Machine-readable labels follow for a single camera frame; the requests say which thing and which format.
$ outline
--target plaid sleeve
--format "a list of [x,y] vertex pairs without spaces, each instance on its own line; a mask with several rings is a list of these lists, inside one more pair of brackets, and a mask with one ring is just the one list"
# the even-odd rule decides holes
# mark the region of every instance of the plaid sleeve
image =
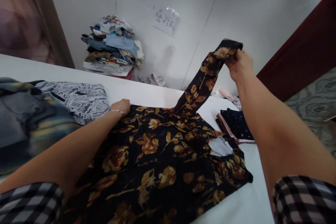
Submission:
[[0,224],[58,223],[64,195],[54,183],[33,183],[0,194]]
[[336,187],[306,176],[287,176],[273,189],[277,223],[336,223]]

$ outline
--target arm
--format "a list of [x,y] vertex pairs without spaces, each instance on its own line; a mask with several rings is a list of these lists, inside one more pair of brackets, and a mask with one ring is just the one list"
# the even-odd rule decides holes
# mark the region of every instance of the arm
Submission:
[[304,175],[336,185],[336,161],[320,140],[287,105],[253,74],[245,51],[226,62],[235,81],[248,127],[258,145],[268,196],[288,175]]
[[[126,115],[129,107],[130,101],[123,99],[112,104],[111,110],[121,110]],[[0,194],[26,184],[53,182],[60,186],[65,199],[68,199],[77,180],[121,118],[120,112],[111,111],[62,138],[3,181]]]

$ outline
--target silver bracelet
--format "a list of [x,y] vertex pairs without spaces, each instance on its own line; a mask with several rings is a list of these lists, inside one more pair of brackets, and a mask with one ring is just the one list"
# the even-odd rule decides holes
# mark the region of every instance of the silver bracelet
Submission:
[[121,113],[123,117],[125,116],[124,112],[122,112],[121,110],[110,110],[110,112],[112,112],[112,111],[117,111],[117,112]]

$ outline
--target floor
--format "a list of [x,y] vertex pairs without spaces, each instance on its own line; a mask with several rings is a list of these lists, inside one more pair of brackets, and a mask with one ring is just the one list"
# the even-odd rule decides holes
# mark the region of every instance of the floor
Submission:
[[285,102],[336,158],[336,123],[324,120],[336,115],[336,68]]

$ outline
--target white wall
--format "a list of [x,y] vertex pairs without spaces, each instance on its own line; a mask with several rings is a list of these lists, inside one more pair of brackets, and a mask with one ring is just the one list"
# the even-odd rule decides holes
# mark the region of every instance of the white wall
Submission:
[[116,0],[53,0],[76,69],[83,69],[88,55],[82,34],[90,34],[90,25],[116,12]]
[[[195,56],[183,82],[188,86],[202,61],[223,38],[244,44],[254,59],[257,74],[321,0],[216,0]],[[237,94],[224,66],[214,91],[226,88]]]
[[[170,88],[180,89],[215,0],[117,0],[117,14],[140,40],[145,53],[140,77],[160,74]],[[169,6],[181,17],[175,38],[155,28],[153,6]]]
[[[145,53],[143,69],[164,77],[174,89],[186,87],[209,51],[227,37],[243,42],[254,57],[255,73],[284,44],[321,0],[54,0],[77,69],[87,56],[80,40],[100,17],[117,14],[134,29]],[[174,8],[180,15],[175,38],[153,27],[156,5]],[[214,90],[236,93],[223,68]]]

